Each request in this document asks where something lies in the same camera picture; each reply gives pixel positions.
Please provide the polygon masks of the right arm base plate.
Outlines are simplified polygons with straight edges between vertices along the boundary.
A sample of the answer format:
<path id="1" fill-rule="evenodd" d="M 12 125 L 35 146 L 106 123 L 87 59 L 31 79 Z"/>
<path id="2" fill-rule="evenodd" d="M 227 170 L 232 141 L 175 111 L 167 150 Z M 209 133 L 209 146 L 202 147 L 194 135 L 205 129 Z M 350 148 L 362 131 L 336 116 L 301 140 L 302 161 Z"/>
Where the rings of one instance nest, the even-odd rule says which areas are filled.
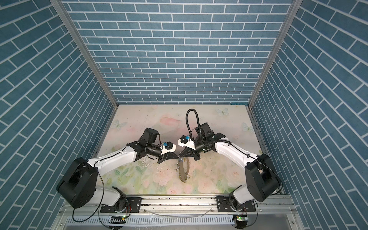
<path id="1" fill-rule="evenodd" d="M 218 212 L 256 212 L 255 202 L 250 200 L 243 204 L 235 198 L 218 195 L 215 197 Z"/>

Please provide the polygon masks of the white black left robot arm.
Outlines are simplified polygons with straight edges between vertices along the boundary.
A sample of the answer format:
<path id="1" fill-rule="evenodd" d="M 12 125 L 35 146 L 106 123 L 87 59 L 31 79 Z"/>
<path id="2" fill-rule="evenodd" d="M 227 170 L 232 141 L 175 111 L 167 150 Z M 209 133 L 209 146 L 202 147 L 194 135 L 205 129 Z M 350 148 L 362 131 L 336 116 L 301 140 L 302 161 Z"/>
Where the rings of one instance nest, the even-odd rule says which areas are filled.
<path id="1" fill-rule="evenodd" d="M 102 157 L 86 160 L 75 159 L 57 185 L 57 192 L 75 209 L 84 205 L 105 205 L 113 212 L 123 212 L 127 208 L 127 196 L 117 187 L 100 186 L 97 180 L 106 173 L 133 163 L 146 156 L 159 162 L 165 157 L 178 159 L 176 145 L 172 142 L 155 144 L 159 132 L 152 128 L 144 130 L 138 141 L 128 143 L 122 149 Z"/>

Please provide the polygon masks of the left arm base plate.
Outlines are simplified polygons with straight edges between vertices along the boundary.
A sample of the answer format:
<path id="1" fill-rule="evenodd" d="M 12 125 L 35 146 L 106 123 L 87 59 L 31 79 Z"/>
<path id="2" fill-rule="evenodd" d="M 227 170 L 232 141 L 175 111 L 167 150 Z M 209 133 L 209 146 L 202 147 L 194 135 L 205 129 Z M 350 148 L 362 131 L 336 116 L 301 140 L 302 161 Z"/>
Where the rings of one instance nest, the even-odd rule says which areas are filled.
<path id="1" fill-rule="evenodd" d="M 142 198 L 141 197 L 127 197 L 125 199 L 119 200 L 115 205 L 108 206 L 102 205 L 101 213 L 139 213 L 141 207 Z"/>

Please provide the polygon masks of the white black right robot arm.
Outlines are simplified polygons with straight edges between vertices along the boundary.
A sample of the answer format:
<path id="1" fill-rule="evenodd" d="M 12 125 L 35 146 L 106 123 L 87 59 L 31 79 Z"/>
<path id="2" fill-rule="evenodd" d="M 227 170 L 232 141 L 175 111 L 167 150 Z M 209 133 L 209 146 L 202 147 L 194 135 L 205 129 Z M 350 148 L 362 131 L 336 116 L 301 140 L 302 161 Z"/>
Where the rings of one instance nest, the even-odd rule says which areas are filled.
<path id="1" fill-rule="evenodd" d="M 179 158 L 192 157 L 198 161 L 202 152 L 212 150 L 244 169 L 245 185 L 229 194 L 234 209 L 251 200 L 263 202 L 283 185 L 268 155 L 246 151 L 222 133 L 214 133 L 207 123 L 199 123 L 199 115 L 193 108 L 186 113 L 186 126 L 189 134 L 178 140 L 179 146 L 184 147 Z"/>

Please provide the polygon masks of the large metal keyring band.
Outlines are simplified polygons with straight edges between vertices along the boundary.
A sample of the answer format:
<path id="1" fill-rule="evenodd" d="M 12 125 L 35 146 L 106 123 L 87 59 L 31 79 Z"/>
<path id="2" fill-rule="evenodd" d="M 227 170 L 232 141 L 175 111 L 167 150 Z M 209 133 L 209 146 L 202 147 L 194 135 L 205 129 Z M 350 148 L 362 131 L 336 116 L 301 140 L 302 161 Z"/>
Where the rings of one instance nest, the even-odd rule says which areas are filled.
<path id="1" fill-rule="evenodd" d="M 190 178 L 189 170 L 190 170 L 189 158 L 179 158 L 176 172 L 178 173 L 181 182 L 186 183 L 187 180 Z"/>

